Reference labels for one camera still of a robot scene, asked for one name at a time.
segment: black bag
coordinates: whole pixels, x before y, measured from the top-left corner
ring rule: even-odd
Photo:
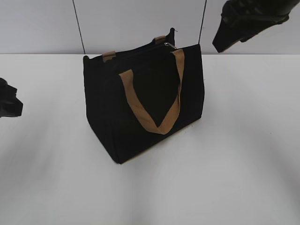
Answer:
[[[201,118],[200,45],[174,44],[172,28],[140,48],[83,58],[87,119],[116,163]]]

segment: white backdrop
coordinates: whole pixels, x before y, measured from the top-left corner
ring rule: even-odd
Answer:
[[[212,40],[226,0],[208,0],[203,53],[217,53]],[[87,53],[143,45],[171,27],[178,47],[198,40],[204,0],[75,0]],[[270,28],[226,53],[299,54],[300,7],[287,23]],[[0,53],[83,53],[71,0],[0,0]]]

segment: tan handle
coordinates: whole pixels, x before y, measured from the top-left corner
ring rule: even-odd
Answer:
[[[182,78],[183,78],[183,70],[184,70],[184,52],[182,49],[178,49],[172,52],[176,59],[177,70],[179,74],[180,83],[178,85],[178,94],[177,97],[169,109],[168,113],[165,115],[162,123],[159,127],[156,126],[154,120],[151,118],[149,113],[145,110],[140,100],[138,99],[135,89],[133,87],[133,72],[132,70],[128,70],[124,73],[119,74],[125,89],[125,94],[127,98],[127,102],[135,114],[136,118],[139,120],[140,124],[145,128],[145,130],[165,135],[167,134],[173,127],[174,123],[178,119],[180,113],[180,93],[182,86]]]

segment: metal zipper pull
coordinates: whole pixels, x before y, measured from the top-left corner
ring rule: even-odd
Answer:
[[[172,45],[172,44],[170,44],[170,43],[168,43],[168,42],[165,42],[164,44],[165,44],[165,46],[170,46],[170,47],[172,47],[173,49],[177,49],[174,45]]]

